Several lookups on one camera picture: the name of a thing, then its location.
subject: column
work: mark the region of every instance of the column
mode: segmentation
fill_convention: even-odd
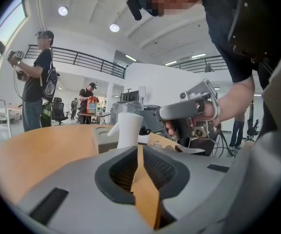
[[[112,107],[112,91],[113,91],[113,82],[109,82],[108,91],[107,91],[107,105],[106,105],[107,113],[110,113]]]

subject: black office chair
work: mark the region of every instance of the black office chair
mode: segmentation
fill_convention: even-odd
[[[68,119],[63,113],[63,106],[61,98],[55,97],[52,102],[52,119],[59,123],[59,126],[63,124],[63,120]]]
[[[248,130],[246,132],[247,137],[246,137],[245,141],[255,142],[255,140],[253,138],[254,138],[254,136],[257,136],[259,134],[259,131],[257,131],[258,123],[259,123],[259,120],[257,119],[254,126],[248,127]]]

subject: round ceiling light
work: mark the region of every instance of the round ceiling light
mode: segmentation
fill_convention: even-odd
[[[66,14],[68,14],[68,8],[67,7],[60,7],[58,9],[59,14],[61,14],[62,16],[65,16]]]
[[[120,30],[120,27],[119,27],[119,25],[117,25],[117,24],[111,24],[111,25],[110,25],[110,30],[111,30],[112,32],[118,32],[118,31]]]

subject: black t-shirt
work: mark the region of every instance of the black t-shirt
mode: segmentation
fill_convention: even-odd
[[[238,0],[202,0],[206,12],[208,33],[224,58],[234,83],[249,78],[252,75],[252,70],[259,69],[259,65],[253,64],[250,58],[235,54],[233,45],[228,42],[228,34],[233,23],[237,2]],[[270,75],[267,72],[261,72],[261,74],[262,76],[259,74],[260,82],[264,88],[268,84]]]
[[[80,95],[83,96],[83,97],[89,97],[89,96],[94,96],[94,94],[90,91],[86,89],[81,89],[80,90]],[[82,100],[81,101],[81,113],[83,113],[84,111],[86,111],[86,108],[87,108],[87,100]]]
[[[34,62],[33,67],[36,67],[38,65],[43,68],[43,72],[41,75],[43,82],[45,82],[47,79],[47,72],[50,68],[51,63],[52,54],[49,49],[44,49]],[[29,77],[23,88],[22,99],[24,101],[34,102],[38,101],[41,98],[42,91],[39,78],[36,79],[33,77]]]

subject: black sleeve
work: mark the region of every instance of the black sleeve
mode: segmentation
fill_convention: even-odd
[[[84,88],[82,88],[82,89],[80,90],[80,95],[83,96],[83,97],[85,97],[85,90],[84,90]]]
[[[235,54],[232,50],[226,51],[221,45],[215,46],[224,58],[234,83],[246,80],[252,75],[252,70],[257,66],[249,58]]]
[[[48,70],[52,63],[52,53],[49,49],[44,49],[34,62],[34,66],[42,67],[43,70]]]

